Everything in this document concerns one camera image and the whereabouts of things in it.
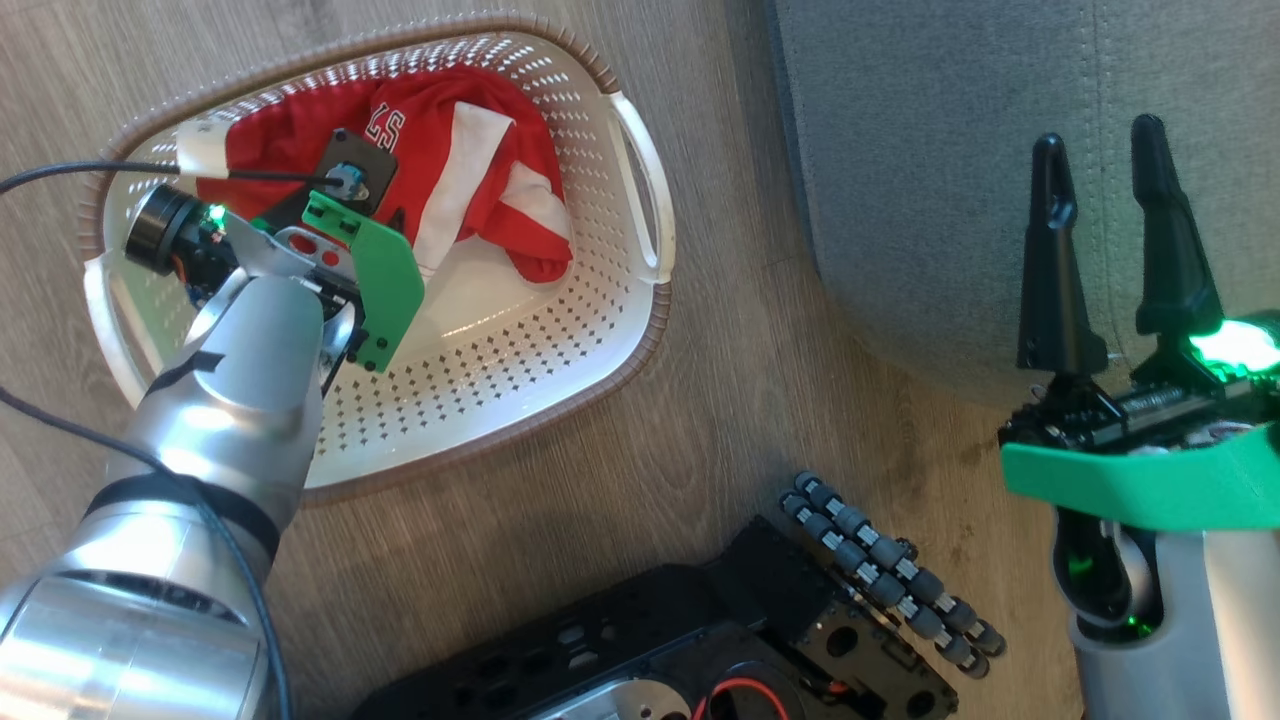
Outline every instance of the brown woven rim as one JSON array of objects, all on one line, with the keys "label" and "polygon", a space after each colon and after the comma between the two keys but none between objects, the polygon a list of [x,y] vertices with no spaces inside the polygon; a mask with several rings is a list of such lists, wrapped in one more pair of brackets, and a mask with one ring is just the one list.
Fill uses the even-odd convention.
[{"label": "brown woven rim", "polygon": [[[207,88],[201,88],[183,97],[170,100],[134,118],[115,135],[111,142],[102,150],[101,156],[104,160],[125,160],[147,138],[163,129],[265,86],[276,85],[329,65],[358,60],[367,55],[396,50],[407,45],[420,45],[461,35],[486,32],[520,32],[557,45],[582,64],[600,87],[600,92],[611,94],[618,91],[618,79],[613,74],[613,70],[609,69],[609,65],[600,59],[600,55],[590,45],[572,32],[538,15],[520,12],[483,12],[442,18],[433,22],[397,26],[376,33],[360,35],[287,58],[278,63],[253,68],[241,76],[224,78],[221,82]],[[106,241],[102,234],[102,218],[106,208],[106,193],[114,178],[114,172],[95,172],[90,173],[84,181],[77,213],[77,236],[79,238],[81,256],[84,261],[92,260],[106,251]],[[355,495],[378,492],[398,482],[442,470],[493,451],[517,437],[549,425],[586,407],[618,389],[640,373],[662,341],[662,334],[667,329],[669,313],[671,283],[655,284],[653,288],[653,310],[650,311],[649,327],[645,328],[644,337],[641,337],[640,343],[636,345],[631,356],[607,378],[531,418],[526,418],[513,425],[508,425],[458,447],[355,480],[307,489],[303,493],[305,505],[333,502],[353,497]]]}]

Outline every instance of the red wire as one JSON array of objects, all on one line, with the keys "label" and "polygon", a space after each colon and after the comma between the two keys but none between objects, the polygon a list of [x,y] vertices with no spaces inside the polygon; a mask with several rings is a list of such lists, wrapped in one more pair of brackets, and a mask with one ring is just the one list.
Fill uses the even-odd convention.
[{"label": "red wire", "polygon": [[712,694],[704,697],[698,703],[698,708],[694,710],[692,720],[703,720],[703,715],[707,714],[707,702],[714,698],[716,696],[721,694],[722,692],[731,691],[733,688],[746,688],[763,694],[764,697],[769,698],[769,702],[773,703],[773,710],[778,712],[778,717],[781,720],[791,720],[791,717],[787,715],[786,706],[782,705],[782,700],[778,698],[778,694],[776,692],[773,692],[773,688],[765,685],[764,683],[754,678],[730,678],[723,683],[716,685],[716,689],[712,691]]}]

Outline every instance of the white plastic basket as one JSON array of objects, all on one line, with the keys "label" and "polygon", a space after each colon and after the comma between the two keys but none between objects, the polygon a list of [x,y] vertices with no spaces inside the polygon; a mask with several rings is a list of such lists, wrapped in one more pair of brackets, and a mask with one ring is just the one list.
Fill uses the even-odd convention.
[{"label": "white plastic basket", "polygon": [[[174,161],[182,120],[236,119],[297,88],[456,63],[511,77],[543,110],[572,217],[573,261],[561,282],[534,286],[500,249],[456,246],[428,283],[421,322],[388,373],[353,365],[339,373],[325,401],[308,495],[462,460],[563,416],[639,372],[666,328],[675,260],[671,196],[639,114],[572,35],[527,15],[476,14],[361,36],[228,78],[134,120],[104,152],[113,160]],[[195,316],[174,278],[127,263],[120,250],[138,199],[170,179],[104,173],[90,181],[83,205],[90,314],[111,373],[134,405]]]}]

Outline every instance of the gray fabric upholstery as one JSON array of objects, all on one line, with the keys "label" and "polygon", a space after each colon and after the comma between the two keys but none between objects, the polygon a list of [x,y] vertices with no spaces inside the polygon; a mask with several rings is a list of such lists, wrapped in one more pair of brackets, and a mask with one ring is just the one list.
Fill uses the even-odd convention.
[{"label": "gray fabric upholstery", "polygon": [[813,251],[879,356],[991,405],[1014,369],[1030,147],[1066,141],[1110,383],[1134,332],[1129,124],[1169,129],[1228,314],[1280,307],[1280,3],[776,0]]}]

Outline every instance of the basket handle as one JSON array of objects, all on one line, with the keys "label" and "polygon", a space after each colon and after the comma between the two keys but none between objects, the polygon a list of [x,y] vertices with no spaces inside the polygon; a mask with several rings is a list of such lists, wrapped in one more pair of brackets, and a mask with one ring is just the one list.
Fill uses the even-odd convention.
[{"label": "basket handle", "polygon": [[106,366],[120,386],[120,392],[129,405],[137,407],[147,392],[147,382],[138,370],[129,348],[124,346],[124,333],[115,316],[111,304],[111,288],[106,274],[108,252],[84,263],[84,299],[88,301],[90,319],[93,322],[93,334],[102,347]]},{"label": "basket handle", "polygon": [[[611,92],[605,97],[613,105],[618,126],[640,160],[637,170],[644,177],[649,215],[657,225],[650,234],[648,223],[645,223],[646,209],[641,205],[631,173],[625,168],[622,179],[627,187],[631,211],[635,215],[640,252],[644,255],[645,264],[653,270],[653,274],[646,279],[653,283],[668,283],[671,282],[671,269],[676,264],[676,210],[671,202],[671,187],[667,184],[667,174],[662,169],[662,159],[658,158],[658,147],[654,146],[649,128],[640,119],[636,106],[625,95]],[[620,152],[620,156],[626,158],[626,154]]]}]

